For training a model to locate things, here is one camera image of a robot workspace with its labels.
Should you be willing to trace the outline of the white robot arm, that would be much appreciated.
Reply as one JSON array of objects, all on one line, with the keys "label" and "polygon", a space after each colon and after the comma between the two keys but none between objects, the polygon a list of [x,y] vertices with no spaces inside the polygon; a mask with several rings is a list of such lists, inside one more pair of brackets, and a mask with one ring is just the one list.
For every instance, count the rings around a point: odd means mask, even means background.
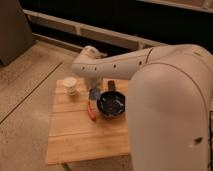
[{"label": "white robot arm", "polygon": [[193,45],[100,58],[85,47],[72,63],[83,77],[126,79],[134,171],[209,171],[213,54]]}]

